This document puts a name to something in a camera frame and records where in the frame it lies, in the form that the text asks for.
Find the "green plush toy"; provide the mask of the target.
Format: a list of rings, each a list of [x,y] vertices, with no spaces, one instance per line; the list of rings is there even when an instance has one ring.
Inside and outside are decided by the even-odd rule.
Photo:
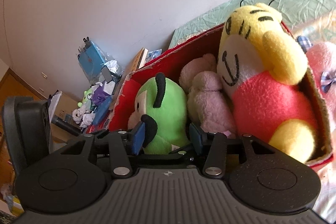
[[[167,155],[190,143],[186,134],[187,96],[161,72],[147,80],[135,97],[128,129],[138,122],[145,124],[142,147],[147,155]]]

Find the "yellow book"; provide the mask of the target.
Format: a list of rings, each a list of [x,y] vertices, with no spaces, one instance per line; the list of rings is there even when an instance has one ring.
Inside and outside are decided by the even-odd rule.
[[[142,68],[145,65],[148,51],[149,50],[147,48],[143,47],[135,55],[135,57],[133,58],[133,60],[130,62],[130,65],[129,65],[129,71],[130,72],[136,71],[136,70]]]

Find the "yellow tiger plush toy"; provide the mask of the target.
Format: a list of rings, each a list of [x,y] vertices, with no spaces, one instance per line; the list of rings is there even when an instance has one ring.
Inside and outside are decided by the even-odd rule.
[[[264,3],[233,11],[221,35],[217,73],[232,102],[236,132],[305,163],[318,129],[311,102],[298,87],[308,60],[281,22],[282,14]]]

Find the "green cartoon bed sheet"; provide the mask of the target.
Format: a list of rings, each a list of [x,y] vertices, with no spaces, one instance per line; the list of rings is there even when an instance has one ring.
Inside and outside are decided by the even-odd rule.
[[[175,29],[169,48],[184,43],[189,38],[222,24],[239,5],[270,4],[282,13],[284,23],[294,30],[302,23],[335,12],[335,0],[230,0]]]

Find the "pink plush toy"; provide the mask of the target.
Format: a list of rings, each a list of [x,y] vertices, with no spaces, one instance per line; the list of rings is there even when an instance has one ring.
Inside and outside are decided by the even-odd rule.
[[[234,118],[222,93],[214,55],[207,53],[187,63],[181,70],[179,84],[187,94],[188,115],[195,125],[204,132],[236,138]]]

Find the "blue plastic bag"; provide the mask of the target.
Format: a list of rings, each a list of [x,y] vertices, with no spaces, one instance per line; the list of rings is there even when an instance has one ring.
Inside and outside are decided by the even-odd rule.
[[[120,81],[122,67],[112,55],[104,52],[88,36],[83,38],[84,46],[79,47],[77,59],[91,85],[97,82]]]

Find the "clutter pile of toys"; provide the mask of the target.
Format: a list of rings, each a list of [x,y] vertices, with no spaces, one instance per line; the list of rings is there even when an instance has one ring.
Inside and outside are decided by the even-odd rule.
[[[112,59],[83,71],[90,88],[77,103],[72,119],[81,128],[87,128],[100,123],[107,114],[114,90],[121,79],[121,70],[117,61]]]

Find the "wooden cabinet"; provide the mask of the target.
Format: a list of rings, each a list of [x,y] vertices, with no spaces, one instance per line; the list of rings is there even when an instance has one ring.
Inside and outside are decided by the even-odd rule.
[[[45,99],[43,95],[24,82],[14,71],[8,69],[1,78],[1,105],[5,103],[7,97],[13,96],[27,96],[35,100]],[[70,114],[77,106],[77,102],[65,93],[62,94],[59,103],[60,105],[57,107],[56,115],[60,118],[65,118],[66,115]],[[4,128],[1,127],[1,185],[12,185],[15,174],[10,162],[4,133]],[[64,143],[74,138],[73,135],[55,125],[51,126],[51,133],[55,143]]]

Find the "pink bunny plush blue bow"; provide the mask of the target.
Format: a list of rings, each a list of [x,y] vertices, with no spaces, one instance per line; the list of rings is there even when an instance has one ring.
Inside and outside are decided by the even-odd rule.
[[[335,130],[335,44],[332,42],[311,43],[306,36],[296,41],[306,53],[315,82],[325,100],[331,131]]]

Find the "stack of books and papers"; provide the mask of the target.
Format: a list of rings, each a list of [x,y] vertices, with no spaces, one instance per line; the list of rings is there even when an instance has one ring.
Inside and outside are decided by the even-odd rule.
[[[162,54],[162,49],[149,51],[146,54],[145,62],[148,63],[148,62],[156,59],[157,57],[159,57],[161,54]]]

